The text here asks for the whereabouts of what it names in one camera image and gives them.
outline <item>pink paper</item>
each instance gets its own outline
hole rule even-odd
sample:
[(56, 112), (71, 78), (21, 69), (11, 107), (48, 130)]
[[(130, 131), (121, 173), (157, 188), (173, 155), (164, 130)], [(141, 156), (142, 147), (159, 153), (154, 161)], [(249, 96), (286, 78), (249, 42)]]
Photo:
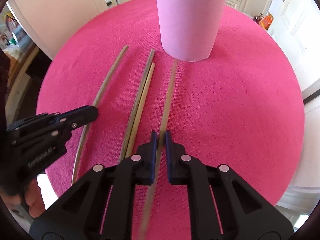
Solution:
[(199, 61), (209, 57), (226, 0), (157, 0), (161, 43), (170, 56)]

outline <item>orange package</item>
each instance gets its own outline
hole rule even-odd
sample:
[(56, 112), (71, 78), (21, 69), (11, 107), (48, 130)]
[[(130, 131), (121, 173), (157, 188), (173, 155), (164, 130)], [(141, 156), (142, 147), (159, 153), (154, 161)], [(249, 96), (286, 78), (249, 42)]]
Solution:
[(273, 16), (269, 13), (267, 16), (263, 17), (263, 19), (259, 22), (259, 25), (268, 30), (271, 23), (273, 21)]

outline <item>bottle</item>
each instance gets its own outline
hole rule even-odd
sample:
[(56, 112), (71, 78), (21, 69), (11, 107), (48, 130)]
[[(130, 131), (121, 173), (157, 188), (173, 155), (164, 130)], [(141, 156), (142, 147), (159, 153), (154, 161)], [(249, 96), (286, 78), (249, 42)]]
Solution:
[(266, 31), (269, 29), (271, 23), (273, 21), (273, 16), (271, 13), (268, 13), (266, 17), (264, 17), (260, 22), (259, 25), (264, 28)]
[(263, 15), (262, 15), (262, 13), (259, 13), (259, 15), (255, 15), (252, 20), (253, 20), (254, 22), (256, 22), (257, 24), (259, 24), (259, 22), (260, 22), (262, 19), (263, 19)]

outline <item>white wall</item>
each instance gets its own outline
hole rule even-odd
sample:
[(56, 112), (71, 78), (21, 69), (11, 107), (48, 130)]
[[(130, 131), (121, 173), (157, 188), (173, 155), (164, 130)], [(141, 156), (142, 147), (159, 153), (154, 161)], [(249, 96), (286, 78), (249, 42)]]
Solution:
[(51, 59), (80, 27), (107, 9), (105, 0), (9, 0), (8, 5)]
[(320, 97), (305, 105), (302, 153), (290, 185), (320, 188)]

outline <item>wooden dowel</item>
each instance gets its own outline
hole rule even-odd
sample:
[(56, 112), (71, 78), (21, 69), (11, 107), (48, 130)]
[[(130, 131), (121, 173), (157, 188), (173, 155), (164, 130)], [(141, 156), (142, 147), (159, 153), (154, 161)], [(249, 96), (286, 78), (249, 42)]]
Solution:
[(136, 135), (137, 135), (137, 132), (138, 132), (138, 127), (139, 127), (142, 111), (143, 111), (143, 108), (144, 108), (144, 104), (146, 102), (146, 98), (147, 98), (147, 94), (148, 94), (148, 91), (149, 91), (149, 86), (150, 86), (151, 78), (152, 78), (152, 75), (153, 75), (153, 70), (155, 69), (155, 65), (156, 65), (155, 63), (151, 64), (151, 67), (150, 67), (150, 70), (149, 70), (149, 74), (148, 74), (148, 77), (147, 77), (147, 80), (146, 80), (146, 84), (145, 84), (145, 86), (143, 88), (143, 92), (142, 92), (142, 95), (141, 95), (141, 99), (140, 99), (140, 103), (139, 103), (139, 106), (138, 106), (137, 114), (136, 114), (136, 117), (134, 119), (134, 123), (133, 123), (133, 126), (132, 126), (132, 131), (131, 131), (131, 135), (130, 135), (130, 139), (129, 139), (129, 143), (128, 143), (128, 147), (127, 147), (127, 152), (125, 154), (126, 158), (131, 156), (131, 154), (132, 154), (132, 150), (133, 150), (134, 142), (135, 142)]
[[(120, 61), (122, 60), (124, 54), (126, 53), (126, 51), (128, 50), (129, 46), (128, 45), (125, 45), (123, 47), (123, 49), (121, 50), (121, 52), (119, 53), (118, 57), (116, 58), (116, 60), (114, 61), (113, 65), (111, 66), (107, 76), (105, 77), (98, 93), (97, 93), (97, 96), (96, 98), (94, 99), (93, 101), (93, 106), (95, 107), (98, 107), (101, 99), (102, 99), (102, 96), (103, 96), (103, 93), (107, 87), (107, 85), (109, 84), (110, 80), (111, 80), (111, 77), (113, 75), (113, 73), (115, 72), (115, 70), (117, 69)], [(87, 137), (87, 134), (88, 134), (88, 131), (90, 129), (90, 126), (91, 126), (91, 123), (85, 125), (83, 127), (83, 130), (82, 130), (82, 133), (81, 133), (81, 137), (80, 137), (80, 141), (79, 141), (79, 145), (78, 145), (78, 149), (77, 149), (77, 152), (76, 152), (76, 158), (75, 158), (75, 163), (74, 163), (74, 166), (73, 166), (73, 171), (72, 171), (72, 180), (71, 180), (71, 185), (73, 185), (76, 180), (77, 180), (77, 174), (78, 174), (78, 169), (79, 169), (79, 162), (80, 162), (80, 157), (81, 157), (81, 153), (82, 153), (82, 150), (83, 150), (83, 146), (84, 146), (84, 143), (85, 143), (85, 139)]]
[(146, 195), (146, 199), (144, 201), (143, 210), (142, 210), (142, 219), (141, 219), (141, 224), (140, 224), (138, 240), (145, 239), (146, 232), (147, 232), (147, 229), (149, 226), (152, 203), (153, 203), (153, 198), (155, 195), (155, 189), (156, 189), (156, 184), (157, 184), (158, 175), (159, 175), (159, 165), (160, 165), (162, 148), (163, 148), (164, 133), (167, 129), (172, 93), (173, 93), (173, 88), (174, 88), (174, 81), (175, 81), (176, 73), (177, 73), (177, 63), (178, 63), (178, 61), (176, 59), (174, 59), (173, 63), (172, 63), (172, 67), (171, 67), (171, 75), (170, 75), (170, 81), (169, 81), (169, 85), (168, 85), (168, 89), (167, 89), (167, 97), (165, 100), (164, 110), (163, 110), (163, 115), (162, 115), (161, 125), (160, 125), (159, 143), (158, 143), (157, 155), (156, 155), (155, 179), (154, 179), (153, 184), (151, 186), (149, 186), (148, 190), (147, 190), (147, 195)]
[(142, 76), (142, 79), (141, 79), (141, 82), (140, 82), (140, 86), (138, 88), (138, 93), (137, 93), (136, 99), (134, 101), (132, 110), (131, 110), (131, 114), (130, 114), (130, 117), (129, 117), (128, 125), (127, 125), (127, 128), (125, 130), (124, 140), (123, 140), (123, 143), (122, 143), (121, 152), (120, 152), (120, 156), (119, 156), (119, 163), (125, 158), (125, 154), (127, 152), (127, 147), (128, 147), (128, 143), (129, 143), (129, 139), (130, 139), (130, 135), (131, 135), (134, 119), (135, 119), (136, 114), (137, 114), (137, 110), (138, 110), (139, 102), (140, 102), (140, 99), (141, 99), (142, 91), (143, 91), (144, 85), (146, 84), (147, 76), (148, 76), (148, 73), (149, 73), (149, 70), (150, 70), (150, 67), (151, 67), (151, 63), (152, 63), (154, 54), (155, 54), (155, 50), (151, 49), (149, 57), (148, 57), (148, 60), (147, 60), (147, 64), (146, 64), (146, 67), (145, 67), (145, 70), (143, 72), (143, 76)]

